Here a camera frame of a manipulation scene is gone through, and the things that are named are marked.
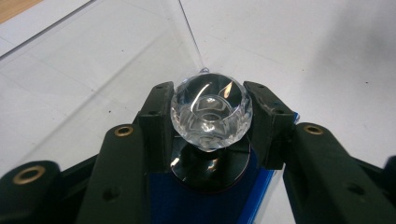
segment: faceted glass object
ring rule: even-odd
[[[253,116],[244,86],[232,77],[203,74],[184,80],[171,103],[171,120],[189,143],[210,152],[239,141]]]

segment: transparent plastic wall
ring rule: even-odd
[[[0,175],[88,159],[153,86],[203,67],[179,1],[92,2],[2,58]]]

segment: blue plastic part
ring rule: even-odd
[[[300,120],[300,114],[294,112],[294,124],[297,124],[299,120]]]
[[[268,184],[262,181],[267,179],[269,183],[271,177],[270,171],[258,168],[254,152],[241,179],[218,193],[188,189],[173,174],[150,174],[151,223],[237,223],[245,213],[244,216],[254,218],[257,208],[253,209],[254,205],[246,207],[246,204],[260,206],[262,196],[254,196],[252,192],[263,195],[263,186]]]
[[[273,175],[274,170],[265,170],[264,168],[260,169],[259,175],[256,179],[256,183],[254,184],[250,195],[247,198],[247,202],[244,209],[242,210],[242,213],[237,223],[251,224],[254,222],[254,218],[256,217],[260,209],[262,199],[264,198],[264,195],[268,190],[268,186],[271,183]]]

